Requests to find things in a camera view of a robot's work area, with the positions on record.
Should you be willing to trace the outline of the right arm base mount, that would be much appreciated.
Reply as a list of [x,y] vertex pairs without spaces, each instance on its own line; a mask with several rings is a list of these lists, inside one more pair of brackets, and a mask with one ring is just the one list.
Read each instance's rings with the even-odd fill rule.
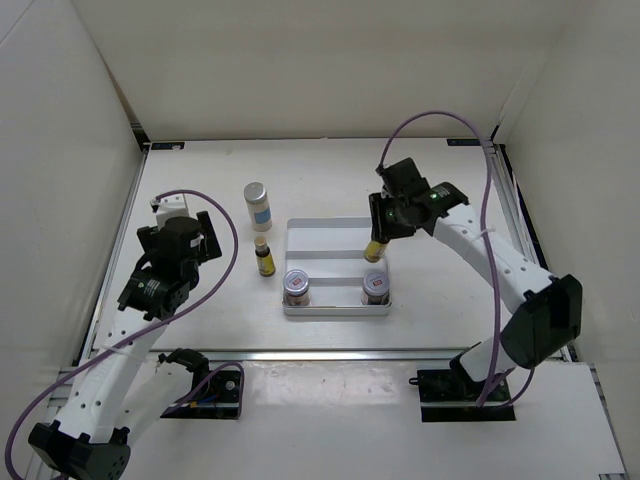
[[419,362],[408,380],[417,390],[423,423],[513,422],[514,407],[506,379],[489,394],[482,407],[476,405],[483,386],[468,388],[444,362]]

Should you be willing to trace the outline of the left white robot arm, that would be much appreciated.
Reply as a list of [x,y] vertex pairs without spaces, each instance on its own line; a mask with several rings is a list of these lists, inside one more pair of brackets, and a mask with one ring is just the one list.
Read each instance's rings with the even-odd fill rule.
[[208,392],[209,362],[187,348],[162,356],[159,372],[129,390],[168,319],[198,285],[200,266],[222,255],[208,212],[190,216],[180,208],[156,219],[137,232],[143,254],[118,297],[105,345],[77,368],[81,378],[67,404],[29,435],[43,462],[68,478],[120,478],[135,440],[153,421]]

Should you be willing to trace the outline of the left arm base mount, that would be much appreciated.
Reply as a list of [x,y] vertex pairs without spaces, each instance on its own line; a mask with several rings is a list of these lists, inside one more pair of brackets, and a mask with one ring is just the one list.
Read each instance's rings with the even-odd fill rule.
[[239,420],[245,385],[245,371],[241,363],[226,362],[214,365],[194,375],[193,395],[171,405],[163,419]]

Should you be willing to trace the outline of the short red-logo jar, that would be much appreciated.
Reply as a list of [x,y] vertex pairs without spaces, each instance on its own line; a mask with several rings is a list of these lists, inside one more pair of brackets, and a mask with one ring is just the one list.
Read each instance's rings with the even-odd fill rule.
[[384,271],[372,270],[363,277],[361,303],[387,305],[390,301],[390,280]]
[[283,278],[283,302],[286,306],[309,306],[310,297],[309,277],[300,269],[286,272]]

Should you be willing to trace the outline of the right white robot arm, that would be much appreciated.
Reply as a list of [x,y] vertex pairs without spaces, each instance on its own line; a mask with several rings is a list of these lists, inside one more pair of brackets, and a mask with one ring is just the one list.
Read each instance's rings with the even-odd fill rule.
[[468,197],[449,182],[432,186],[414,161],[379,166],[382,189],[369,196],[369,257],[396,239],[423,230],[449,247],[493,290],[494,332],[450,362],[449,387],[460,399],[483,402],[508,372],[534,370],[579,337],[583,287],[529,261],[487,229]]

